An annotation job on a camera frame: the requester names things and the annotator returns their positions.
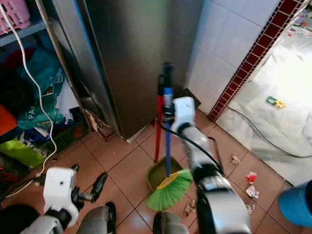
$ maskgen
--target red mosaic tile border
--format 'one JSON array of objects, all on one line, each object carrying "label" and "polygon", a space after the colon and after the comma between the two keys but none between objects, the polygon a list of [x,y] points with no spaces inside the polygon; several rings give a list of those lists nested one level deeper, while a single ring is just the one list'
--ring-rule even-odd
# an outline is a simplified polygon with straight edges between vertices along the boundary
[{"label": "red mosaic tile border", "polygon": [[242,88],[246,80],[261,62],[274,42],[281,35],[286,26],[295,15],[303,10],[310,0],[281,0],[263,27],[252,48],[232,76],[231,80],[223,90],[208,118],[216,121],[224,109],[233,100],[237,92]]}]

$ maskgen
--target tiled floor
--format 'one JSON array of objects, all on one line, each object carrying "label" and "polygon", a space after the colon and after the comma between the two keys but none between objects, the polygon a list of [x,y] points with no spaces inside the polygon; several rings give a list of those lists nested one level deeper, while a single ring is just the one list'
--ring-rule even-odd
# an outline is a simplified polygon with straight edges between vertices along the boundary
[{"label": "tiled floor", "polygon": [[[250,215],[253,233],[312,233],[312,229],[291,224],[279,211],[277,197],[281,191],[290,187],[283,178],[248,152],[221,128],[209,122],[202,112],[197,111],[195,121],[203,133],[217,140],[224,171],[232,187],[246,204],[256,205],[256,209]],[[153,164],[155,137],[155,130],[152,126],[145,128],[132,144],[126,143],[117,136],[110,142],[105,142],[97,134],[90,133],[58,154],[55,157],[58,159],[57,162],[48,163],[48,165],[65,167],[78,163],[80,170],[76,184],[83,191],[91,189],[92,183],[101,172],[107,171],[109,175],[98,201],[94,204],[85,203],[84,208],[80,211],[77,224],[66,230],[67,234],[73,234],[77,231],[79,223],[90,209],[103,205],[107,201],[112,201],[116,205],[118,234],[152,233],[155,212],[145,205],[145,200],[150,193],[148,184],[145,181],[145,174]],[[161,141],[161,156],[164,155],[165,142],[163,140],[164,137]],[[238,166],[230,163],[232,154],[241,159]],[[188,166],[183,145],[176,137],[173,137],[172,140],[172,155],[183,167]],[[248,187],[245,175],[249,171],[258,174],[254,183],[256,189],[260,191],[260,197],[257,200],[252,200],[245,193]],[[31,185],[20,194],[7,199],[3,205],[5,207],[16,203],[24,203],[32,205],[42,213],[42,192],[41,187]],[[189,227],[190,233],[195,234],[197,233],[196,213],[191,213],[188,217],[184,217],[183,214],[185,205],[192,199],[196,199],[194,184],[190,186],[186,195],[168,210],[183,218]]]}]

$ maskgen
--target green plastic bag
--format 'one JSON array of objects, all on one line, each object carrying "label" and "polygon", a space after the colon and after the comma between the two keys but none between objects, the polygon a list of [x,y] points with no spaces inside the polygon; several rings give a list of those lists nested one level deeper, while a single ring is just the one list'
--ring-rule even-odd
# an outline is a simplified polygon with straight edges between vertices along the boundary
[{"label": "green plastic bag", "polygon": [[44,161],[41,154],[24,145],[17,138],[0,144],[0,151],[31,168]]}]

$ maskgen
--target white tiled wall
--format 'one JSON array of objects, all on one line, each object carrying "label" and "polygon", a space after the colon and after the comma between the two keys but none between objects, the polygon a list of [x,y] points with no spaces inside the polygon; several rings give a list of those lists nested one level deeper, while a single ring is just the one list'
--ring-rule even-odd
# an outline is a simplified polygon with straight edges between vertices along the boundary
[{"label": "white tiled wall", "polygon": [[279,0],[205,0],[189,64],[189,89],[209,113]]}]

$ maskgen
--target terracotta floor tile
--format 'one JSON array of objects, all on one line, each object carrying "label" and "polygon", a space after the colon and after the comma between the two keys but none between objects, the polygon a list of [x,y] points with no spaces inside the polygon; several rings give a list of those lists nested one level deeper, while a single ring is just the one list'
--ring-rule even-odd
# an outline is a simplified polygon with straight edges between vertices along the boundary
[{"label": "terracotta floor tile", "polygon": [[190,234],[199,234],[197,219],[195,219],[194,222],[190,225],[189,233]]},{"label": "terracotta floor tile", "polygon": [[16,194],[13,197],[2,202],[2,207],[8,207],[16,204],[25,204],[35,208],[40,215],[43,215],[43,187],[35,186],[34,183],[31,183],[27,188],[25,188],[20,193]]},{"label": "terracotta floor tile", "polygon": [[[157,213],[156,211],[151,210],[145,204],[145,201],[148,197],[146,197],[137,207],[136,210],[143,217],[145,222],[149,225],[151,229],[153,229],[153,220],[154,216]],[[190,204],[191,200],[185,195],[180,201],[178,201],[174,206],[166,209],[167,211],[171,211],[175,213],[177,216],[183,219],[184,223],[187,227],[191,225],[191,223],[196,219],[196,213],[191,213],[188,217],[184,216],[184,208],[186,205]]]},{"label": "terracotta floor tile", "polygon": [[135,147],[137,143],[134,141],[131,144],[124,141],[119,136],[114,137],[106,142],[100,136],[95,135],[85,142],[88,149],[100,162],[102,167],[109,171],[124,157],[126,157]]},{"label": "terracotta floor tile", "polygon": [[156,129],[151,125],[148,124],[144,130],[136,137],[136,142],[138,144],[141,144],[143,141],[146,140],[151,134],[153,134],[156,131]]},{"label": "terracotta floor tile", "polygon": [[255,234],[288,234],[288,232],[267,214]]},{"label": "terracotta floor tile", "polygon": [[79,186],[80,190],[84,191],[95,182],[96,178],[104,170],[83,144],[75,148],[53,166],[71,167],[76,163],[80,166],[76,176],[76,186]]},{"label": "terracotta floor tile", "polygon": [[300,234],[311,234],[311,233],[312,233],[312,228],[304,228]]},{"label": "terracotta floor tile", "polygon": [[85,202],[84,207],[79,212],[78,223],[81,223],[85,215],[93,208],[105,205],[106,202],[113,202],[116,206],[117,221],[116,224],[119,225],[134,209],[124,194],[116,186],[113,180],[108,177],[103,191],[95,203]]},{"label": "terracotta floor tile", "polygon": [[[236,165],[231,163],[232,154],[237,155],[239,159],[243,159],[247,153],[247,149],[218,126],[213,128],[208,136],[216,139],[224,167],[224,174],[229,176],[236,167]],[[212,140],[210,140],[210,143],[210,148],[214,154],[213,156],[216,156],[215,145]]]},{"label": "terracotta floor tile", "polygon": [[267,211],[274,202],[285,180],[252,153],[248,153],[244,157],[230,175],[230,179],[241,190],[246,191],[249,186],[246,180],[246,174],[250,171],[257,173],[254,187],[260,192],[260,195],[255,201]]},{"label": "terracotta floor tile", "polygon": [[85,146],[91,151],[91,153],[95,153],[97,150],[99,150],[103,145],[107,144],[107,142],[97,133],[92,134],[92,136],[83,142]]},{"label": "terracotta floor tile", "polygon": [[211,122],[205,113],[203,113],[201,110],[197,109],[195,111],[195,124],[196,127],[199,128],[200,130],[203,130],[206,128],[206,131],[208,129],[212,129],[215,126],[215,123]]},{"label": "terracotta floor tile", "polygon": [[258,204],[256,204],[250,197],[248,197],[236,184],[234,184],[231,180],[229,180],[229,182],[232,188],[242,198],[245,205],[255,205],[254,211],[250,214],[252,232],[254,233],[259,227],[266,213]]},{"label": "terracotta floor tile", "polygon": [[64,156],[68,155],[70,152],[72,152],[75,148],[77,148],[81,144],[82,144],[81,140],[75,140],[66,149],[62,150],[58,154],[51,156],[51,159],[54,162],[56,162],[56,161],[60,160],[61,158],[63,158]]},{"label": "terracotta floor tile", "polygon": [[88,139],[90,139],[91,137],[93,137],[95,134],[97,134],[97,132],[90,132],[87,133],[86,135],[84,135],[80,140],[82,142],[86,142]]},{"label": "terracotta floor tile", "polygon": [[[180,162],[180,164],[183,168],[189,167],[189,162],[188,162],[187,156]],[[189,189],[187,190],[186,195],[192,200],[195,200],[195,201],[197,200],[196,185],[193,181],[191,182],[191,185],[190,185]]]},{"label": "terracotta floor tile", "polygon": [[[141,143],[141,147],[147,154],[154,159],[155,156],[155,145],[156,145],[156,133],[150,135],[143,143]],[[160,136],[160,149],[159,149],[159,159],[165,157],[166,155],[166,138],[165,132],[161,132]],[[182,141],[176,137],[171,135],[171,156],[173,156],[178,162],[180,162],[185,156],[184,145]]]},{"label": "terracotta floor tile", "polygon": [[79,225],[75,224],[73,227],[67,228],[64,231],[64,234],[76,234],[76,232],[78,231]]},{"label": "terracotta floor tile", "polygon": [[151,158],[140,147],[137,147],[109,172],[113,181],[134,207],[150,191],[146,182],[146,173],[152,164]]},{"label": "terracotta floor tile", "polygon": [[118,234],[152,234],[152,231],[146,225],[136,210],[117,227]]},{"label": "terracotta floor tile", "polygon": [[285,182],[284,186],[282,187],[281,191],[279,192],[278,196],[274,200],[272,206],[270,207],[268,213],[272,216],[273,219],[275,219],[283,228],[285,228],[289,233],[291,234],[298,234],[301,233],[304,230],[304,227],[297,226],[292,223],[290,223],[281,213],[279,206],[278,206],[278,197],[281,194],[282,191],[287,190],[291,188],[292,186]]}]

